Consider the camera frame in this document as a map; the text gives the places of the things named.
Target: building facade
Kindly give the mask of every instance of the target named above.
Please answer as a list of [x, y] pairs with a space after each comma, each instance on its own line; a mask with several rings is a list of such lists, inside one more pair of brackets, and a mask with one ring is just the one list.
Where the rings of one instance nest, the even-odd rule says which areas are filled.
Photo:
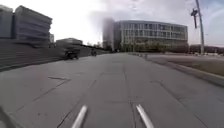
[[124, 51], [144, 51], [155, 47], [172, 50], [188, 46], [187, 26], [132, 20], [118, 21], [114, 26], [114, 45]]
[[103, 21], [103, 48], [114, 50], [114, 25], [115, 22], [111, 18]]
[[0, 5], [0, 38], [11, 38], [13, 9]]
[[14, 13], [13, 36], [18, 40], [49, 41], [52, 18], [19, 6]]
[[65, 38], [56, 41], [57, 44], [83, 44], [82, 40], [78, 40], [75, 38]]

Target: window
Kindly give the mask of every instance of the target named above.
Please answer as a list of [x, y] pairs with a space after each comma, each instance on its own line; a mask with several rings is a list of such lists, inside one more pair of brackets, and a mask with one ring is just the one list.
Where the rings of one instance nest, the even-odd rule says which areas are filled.
[[148, 31], [147, 30], [144, 31], [144, 36], [148, 36]]
[[149, 32], [149, 36], [153, 36], [153, 35], [152, 35], [152, 31]]
[[138, 36], [138, 30], [135, 30], [135, 36]]
[[156, 30], [156, 29], [157, 29], [156, 24], [153, 24], [153, 25], [152, 25], [152, 29], [153, 29], [153, 30]]
[[139, 36], [143, 36], [143, 31], [142, 30], [139, 31]]
[[149, 27], [148, 27], [148, 24], [145, 24], [145, 27], [144, 27], [145, 29], [149, 29]]
[[166, 32], [163, 32], [163, 36], [162, 37], [166, 37]]
[[131, 29], [132, 28], [132, 24], [129, 24], [129, 29]]
[[138, 24], [137, 26], [138, 26], [137, 28], [140, 29], [140, 24]]
[[157, 32], [154, 32], [154, 36], [157, 36]]
[[167, 37], [170, 38], [170, 32], [167, 32]]
[[152, 29], [152, 24], [149, 24], [149, 29]]
[[137, 24], [135, 24], [134, 27], [135, 27], [135, 29], [138, 29], [138, 25]]
[[0, 9], [0, 24], [2, 22], [2, 10]]

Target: tall building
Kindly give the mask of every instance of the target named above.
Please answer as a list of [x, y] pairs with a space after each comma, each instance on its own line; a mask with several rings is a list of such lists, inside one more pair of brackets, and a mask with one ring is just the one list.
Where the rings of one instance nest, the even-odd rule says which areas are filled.
[[14, 13], [14, 38], [18, 40], [49, 41], [52, 18], [19, 6]]
[[0, 5], [0, 38], [11, 38], [13, 9]]
[[111, 18], [103, 22], [103, 48], [114, 50], [114, 20]]
[[143, 51], [187, 48], [187, 26], [154, 21], [125, 20], [114, 23], [114, 49]]

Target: road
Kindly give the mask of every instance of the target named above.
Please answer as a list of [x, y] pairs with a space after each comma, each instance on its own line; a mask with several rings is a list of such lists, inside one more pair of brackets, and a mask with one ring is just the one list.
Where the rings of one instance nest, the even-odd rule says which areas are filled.
[[224, 89], [137, 56], [107, 54], [0, 73], [0, 105], [17, 128], [70, 128], [82, 105], [83, 128], [224, 127]]

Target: hazy sky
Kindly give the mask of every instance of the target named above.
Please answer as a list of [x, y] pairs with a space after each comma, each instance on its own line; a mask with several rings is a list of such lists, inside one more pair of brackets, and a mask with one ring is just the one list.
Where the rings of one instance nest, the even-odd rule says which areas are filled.
[[[224, 0], [199, 0], [203, 13], [205, 43], [224, 46]], [[101, 41], [101, 20], [150, 20], [187, 25], [189, 43], [200, 42], [190, 12], [195, 0], [1, 0], [15, 9], [19, 5], [53, 18], [56, 39], [74, 37], [84, 42]]]

